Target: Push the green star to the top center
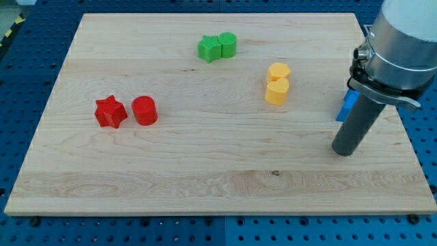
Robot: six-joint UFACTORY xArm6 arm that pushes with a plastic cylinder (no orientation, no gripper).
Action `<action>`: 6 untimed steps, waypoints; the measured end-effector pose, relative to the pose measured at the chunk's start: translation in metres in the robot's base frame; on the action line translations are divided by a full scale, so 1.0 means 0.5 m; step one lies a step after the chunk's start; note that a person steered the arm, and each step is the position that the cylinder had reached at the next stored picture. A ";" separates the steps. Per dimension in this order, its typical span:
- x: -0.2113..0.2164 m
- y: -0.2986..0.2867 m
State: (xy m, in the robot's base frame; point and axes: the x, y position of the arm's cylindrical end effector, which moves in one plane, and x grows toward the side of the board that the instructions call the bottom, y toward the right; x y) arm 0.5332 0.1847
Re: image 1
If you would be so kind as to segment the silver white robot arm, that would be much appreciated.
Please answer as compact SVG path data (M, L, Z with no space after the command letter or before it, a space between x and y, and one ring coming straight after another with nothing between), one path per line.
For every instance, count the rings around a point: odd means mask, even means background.
M436 0L385 0L353 53L348 85L378 104L409 111L436 74Z

